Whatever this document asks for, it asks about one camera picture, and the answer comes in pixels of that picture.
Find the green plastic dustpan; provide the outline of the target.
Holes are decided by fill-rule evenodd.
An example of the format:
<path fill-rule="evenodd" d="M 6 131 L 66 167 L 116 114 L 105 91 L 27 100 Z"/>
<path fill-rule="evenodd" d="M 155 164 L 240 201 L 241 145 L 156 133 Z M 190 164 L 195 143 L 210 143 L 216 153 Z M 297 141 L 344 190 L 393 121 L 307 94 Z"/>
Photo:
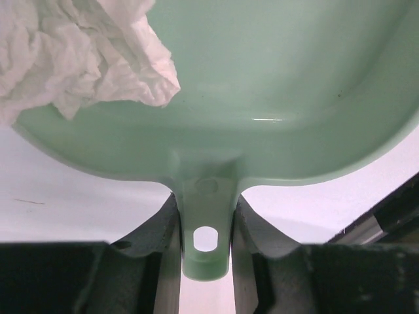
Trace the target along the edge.
<path fill-rule="evenodd" d="M 167 107 L 46 106 L 14 129 L 80 171 L 167 186 L 191 279 L 227 273 L 241 192 L 341 177 L 418 125 L 417 1 L 159 1 L 149 22 L 181 85 Z"/>

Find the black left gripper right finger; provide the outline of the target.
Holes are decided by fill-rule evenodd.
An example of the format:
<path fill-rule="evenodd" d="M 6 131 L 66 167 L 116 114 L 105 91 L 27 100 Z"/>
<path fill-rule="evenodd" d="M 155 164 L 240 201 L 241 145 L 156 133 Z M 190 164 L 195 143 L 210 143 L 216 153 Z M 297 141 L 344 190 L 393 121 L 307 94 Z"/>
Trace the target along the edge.
<path fill-rule="evenodd" d="M 300 247 L 238 198 L 231 233 L 237 313 L 304 313 Z"/>

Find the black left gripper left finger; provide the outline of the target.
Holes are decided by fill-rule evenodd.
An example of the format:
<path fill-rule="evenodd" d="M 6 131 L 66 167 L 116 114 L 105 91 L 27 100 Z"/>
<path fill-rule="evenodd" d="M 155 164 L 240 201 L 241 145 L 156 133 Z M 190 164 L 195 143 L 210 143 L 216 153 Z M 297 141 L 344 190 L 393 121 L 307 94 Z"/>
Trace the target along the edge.
<path fill-rule="evenodd" d="M 181 283 L 181 222 L 170 194 L 160 210 L 114 242 L 117 274 L 111 281 L 111 313 L 178 313 Z"/>

